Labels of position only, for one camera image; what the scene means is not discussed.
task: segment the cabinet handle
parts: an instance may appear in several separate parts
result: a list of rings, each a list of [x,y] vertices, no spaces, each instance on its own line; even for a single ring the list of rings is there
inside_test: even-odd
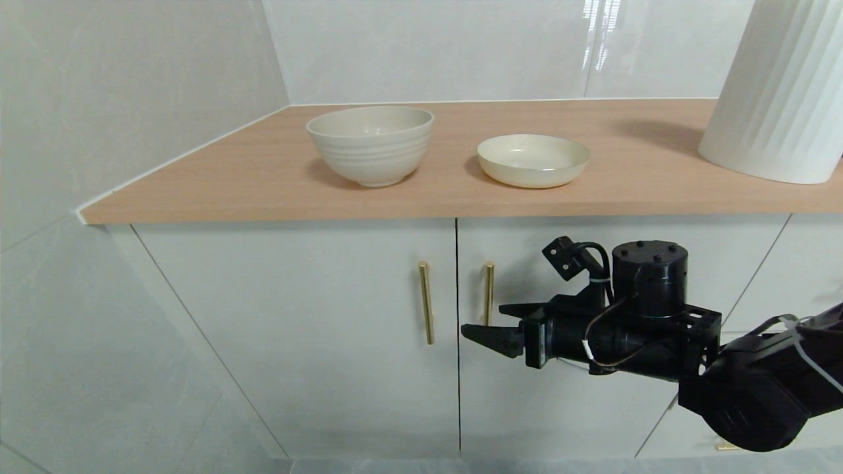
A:
[[[424,326],[427,334],[427,345],[433,345],[433,309],[430,304],[430,266],[426,261],[419,262],[421,275],[421,303],[424,305]]]
[[[738,446],[735,446],[732,443],[725,442],[722,444],[717,444],[716,446],[714,446],[714,449],[718,451],[738,451],[742,450],[743,448],[739,448]]]
[[[495,293],[495,262],[487,261],[484,267],[486,271],[486,304],[483,307],[483,325],[491,324],[491,307]]]

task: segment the cabinet door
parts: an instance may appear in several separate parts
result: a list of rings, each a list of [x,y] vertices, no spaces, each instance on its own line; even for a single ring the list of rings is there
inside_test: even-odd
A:
[[[726,321],[751,331],[782,313],[817,315],[843,301],[843,214],[794,214]]]
[[[787,216],[654,216],[459,219],[459,319],[479,323],[483,265],[495,262],[494,304],[543,302],[574,294],[584,273],[562,280],[541,255],[554,238],[592,240],[607,251],[631,240],[673,240],[690,253],[688,301],[728,312]],[[495,326],[517,320],[495,311]],[[550,361],[542,370],[472,341],[460,341],[462,448],[466,456],[632,457],[676,386],[630,374],[592,376]]]
[[[721,340],[728,343],[742,336],[743,332],[723,333]],[[843,411],[826,413],[808,420],[793,442],[783,450],[800,450],[836,446],[843,443]],[[638,454],[641,458],[675,458],[712,455],[746,454],[736,450],[717,436],[696,413],[675,403],[665,413],[656,429]]]
[[[459,455],[453,219],[136,229],[291,457]]]

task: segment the gray floor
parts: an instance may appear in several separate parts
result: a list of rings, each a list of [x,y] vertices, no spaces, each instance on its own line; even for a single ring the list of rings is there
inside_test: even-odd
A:
[[[765,455],[605,461],[296,460],[291,474],[834,474],[843,446]]]

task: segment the ribbed white vase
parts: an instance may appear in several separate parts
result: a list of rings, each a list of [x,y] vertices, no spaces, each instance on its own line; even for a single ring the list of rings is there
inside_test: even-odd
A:
[[[843,154],[843,0],[755,0],[699,150],[768,180],[831,177]]]

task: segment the bowl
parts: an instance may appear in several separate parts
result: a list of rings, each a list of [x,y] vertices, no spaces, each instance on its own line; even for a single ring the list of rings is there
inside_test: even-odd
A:
[[[380,105],[338,110],[307,124],[325,163],[362,186],[393,185],[418,168],[427,152],[433,114]]]
[[[591,152],[581,143],[548,135],[502,135],[477,147],[480,167],[510,186],[549,188],[575,180]]]

